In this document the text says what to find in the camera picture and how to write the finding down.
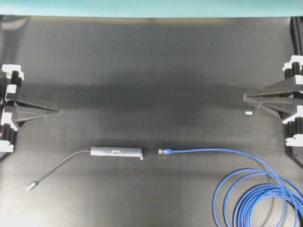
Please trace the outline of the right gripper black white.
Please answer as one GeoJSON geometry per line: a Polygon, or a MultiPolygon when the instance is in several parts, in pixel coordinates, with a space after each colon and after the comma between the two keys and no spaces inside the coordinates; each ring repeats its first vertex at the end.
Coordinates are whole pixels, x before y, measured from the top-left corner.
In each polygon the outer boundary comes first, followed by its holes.
{"type": "Polygon", "coordinates": [[[303,164],[303,57],[293,55],[283,66],[285,79],[270,86],[248,91],[244,102],[283,118],[286,128],[285,145],[288,155],[298,165],[303,164]],[[247,99],[248,97],[288,94],[290,99],[247,99]]]}

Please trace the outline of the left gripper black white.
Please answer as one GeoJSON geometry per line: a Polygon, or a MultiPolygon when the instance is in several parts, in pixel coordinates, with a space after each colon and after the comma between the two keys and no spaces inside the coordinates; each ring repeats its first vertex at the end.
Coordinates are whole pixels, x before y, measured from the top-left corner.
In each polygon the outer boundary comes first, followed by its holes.
{"type": "Polygon", "coordinates": [[[0,68],[0,158],[16,146],[18,128],[60,115],[59,109],[46,103],[14,100],[24,80],[20,65],[3,64],[0,68]]]}

